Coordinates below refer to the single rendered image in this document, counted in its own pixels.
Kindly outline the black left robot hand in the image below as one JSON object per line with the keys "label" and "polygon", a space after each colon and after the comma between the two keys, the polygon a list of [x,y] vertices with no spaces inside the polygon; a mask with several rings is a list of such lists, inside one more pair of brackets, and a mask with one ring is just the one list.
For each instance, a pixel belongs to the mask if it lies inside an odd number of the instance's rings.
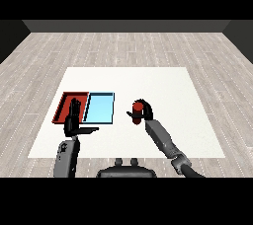
{"label": "black left robot hand", "polygon": [[91,134],[98,130],[98,127],[79,127],[79,114],[81,103],[73,98],[69,106],[69,113],[64,122],[64,134],[66,137],[73,137],[80,134]]}

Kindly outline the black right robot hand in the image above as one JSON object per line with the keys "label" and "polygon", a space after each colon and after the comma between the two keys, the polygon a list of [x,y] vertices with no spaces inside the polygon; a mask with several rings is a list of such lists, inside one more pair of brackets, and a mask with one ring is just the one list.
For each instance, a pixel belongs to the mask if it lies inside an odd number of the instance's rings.
{"label": "black right robot hand", "polygon": [[144,120],[153,120],[153,111],[152,111],[152,107],[151,105],[144,99],[138,99],[136,101],[133,102],[133,104],[135,102],[140,102],[143,104],[143,111],[142,114],[133,114],[132,112],[127,112],[127,114],[131,117],[131,118],[140,118],[140,119],[144,119]]}

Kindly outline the red can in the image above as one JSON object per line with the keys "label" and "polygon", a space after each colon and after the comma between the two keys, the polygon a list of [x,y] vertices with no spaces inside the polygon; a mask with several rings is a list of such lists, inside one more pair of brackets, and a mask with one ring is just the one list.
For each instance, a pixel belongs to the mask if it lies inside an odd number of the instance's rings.
{"label": "red can", "polygon": [[[143,111],[143,104],[140,103],[140,102],[135,102],[133,105],[132,105],[132,113],[133,114],[142,114],[142,111]],[[135,124],[135,125],[138,125],[141,123],[141,119],[140,118],[136,118],[134,117],[132,119],[132,122]]]}

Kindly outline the red shallow open box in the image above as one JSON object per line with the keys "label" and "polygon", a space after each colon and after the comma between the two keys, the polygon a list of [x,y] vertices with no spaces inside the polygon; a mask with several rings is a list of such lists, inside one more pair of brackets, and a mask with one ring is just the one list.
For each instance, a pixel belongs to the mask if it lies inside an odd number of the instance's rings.
{"label": "red shallow open box", "polygon": [[83,123],[83,113],[88,101],[88,92],[64,92],[61,96],[56,112],[52,119],[54,124],[64,124],[65,118],[69,114],[69,107],[72,99],[80,102],[79,123]]}

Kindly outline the light blue shallow open box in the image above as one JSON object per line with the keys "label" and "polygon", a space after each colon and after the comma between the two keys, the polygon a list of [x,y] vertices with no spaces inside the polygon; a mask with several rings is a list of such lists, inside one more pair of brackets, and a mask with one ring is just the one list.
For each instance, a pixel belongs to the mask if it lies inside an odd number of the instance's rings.
{"label": "light blue shallow open box", "polygon": [[84,124],[112,124],[114,101],[115,94],[113,92],[91,92],[82,122]]}

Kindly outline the dark grey robot body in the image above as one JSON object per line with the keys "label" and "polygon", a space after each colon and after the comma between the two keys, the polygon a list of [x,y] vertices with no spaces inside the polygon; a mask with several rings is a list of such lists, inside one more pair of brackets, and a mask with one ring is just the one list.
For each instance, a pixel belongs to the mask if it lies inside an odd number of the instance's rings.
{"label": "dark grey robot body", "polygon": [[124,166],[123,159],[117,158],[115,165],[100,170],[97,178],[156,178],[156,174],[153,170],[140,167],[136,158],[130,159],[129,166]]}

